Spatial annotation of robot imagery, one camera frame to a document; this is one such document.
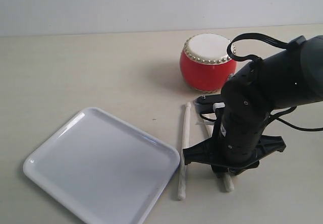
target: white tray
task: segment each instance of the white tray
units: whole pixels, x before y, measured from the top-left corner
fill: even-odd
[[[37,148],[24,173],[88,224],[139,224],[179,162],[173,147],[90,107]]]

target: white wall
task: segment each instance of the white wall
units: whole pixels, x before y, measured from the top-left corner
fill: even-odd
[[[0,0],[0,36],[323,23],[323,0]]]

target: white drumhead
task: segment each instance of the white drumhead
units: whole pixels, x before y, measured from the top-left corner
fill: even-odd
[[[206,33],[192,37],[187,43],[187,48],[197,58],[216,60],[227,55],[229,43],[225,37]]]

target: tray rim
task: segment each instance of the tray rim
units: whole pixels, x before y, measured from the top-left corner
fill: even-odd
[[[135,130],[135,131],[139,132],[140,134],[142,134],[144,136],[147,136],[149,139],[152,139],[153,141],[155,141],[158,144],[162,145],[163,147],[167,148],[170,152],[172,152],[172,154],[175,157],[174,164],[172,164],[171,167],[170,167],[170,168],[172,168],[171,169],[172,174],[170,174],[168,178],[165,178],[163,183],[160,185],[160,188],[155,192],[154,197],[151,199],[151,201],[149,202],[149,204],[145,208],[145,211],[140,215],[140,219],[136,223],[136,224],[142,224],[145,221],[145,219],[148,217],[148,215],[151,212],[152,208],[154,207],[154,205],[158,201],[160,195],[163,193],[165,187],[167,186],[167,184],[169,183],[169,181],[171,180],[171,178],[175,174],[177,168],[179,167],[180,154],[179,154],[178,150],[175,147],[161,141],[160,139],[148,134],[147,132],[145,132],[143,130],[140,130],[139,128],[137,128],[137,127],[123,121],[122,119],[120,119],[120,118],[118,118],[118,117],[116,117],[116,116],[102,110],[101,108],[98,108],[98,107],[95,107],[95,106],[86,107],[86,108],[78,111],[74,116],[72,116],[69,120],[67,120],[65,124],[63,124],[59,129],[57,129],[53,134],[51,134],[46,140],[43,141],[43,143],[41,143],[36,149],[34,149],[34,151],[30,155],[27,156],[27,158],[25,159],[25,161],[23,163],[23,173],[25,174],[26,177],[28,177],[31,181],[33,181],[38,187],[40,187],[47,194],[49,194],[55,201],[57,201],[63,207],[68,209],[71,213],[76,215],[80,220],[82,220],[86,224],[94,224],[94,223],[91,222],[90,218],[86,217],[86,214],[84,214],[85,213],[84,211],[79,211],[77,208],[75,208],[75,206],[73,204],[72,204],[72,206],[70,206],[69,200],[66,201],[66,198],[68,198],[68,197],[61,198],[61,196],[60,196],[61,193],[58,193],[58,191],[61,191],[59,188],[55,188],[55,185],[54,185],[55,190],[53,191],[51,189],[51,187],[47,187],[46,184],[44,184],[44,182],[47,182],[46,179],[43,179],[43,180],[38,179],[38,177],[36,177],[34,175],[34,173],[32,172],[31,168],[33,167],[33,163],[31,163],[31,161],[30,161],[30,160],[33,159],[33,156],[38,154],[39,151],[41,151],[43,148],[46,148],[48,145],[50,145],[51,141],[53,139],[57,138],[57,135],[59,134],[59,132],[61,132],[63,129],[65,129],[67,127],[67,125],[69,125],[76,117],[78,117],[83,112],[92,111],[92,110],[99,111],[100,113],[106,115],[107,117],[112,118],[113,120],[116,120],[119,123],[124,124],[125,126],[131,128],[132,130]],[[92,215],[92,218],[98,219],[97,216],[93,215],[91,212],[88,212],[88,214]]]

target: table surface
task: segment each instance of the table surface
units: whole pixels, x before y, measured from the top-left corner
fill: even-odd
[[[179,56],[187,38],[204,32],[227,38],[260,32],[289,41],[323,34],[323,25],[0,38],[1,223],[83,223],[28,180],[22,163],[85,107],[100,107],[180,150],[183,105],[201,93],[183,82]],[[280,50],[258,41],[237,48],[239,55],[262,57]],[[322,127],[322,109],[323,103],[302,106],[285,119]],[[192,112],[191,145],[206,137]],[[299,132],[279,122],[265,133],[283,136],[285,152],[233,178],[234,192],[224,192],[209,166],[192,163],[186,199],[177,201],[176,172],[145,224],[320,222],[323,133]]]

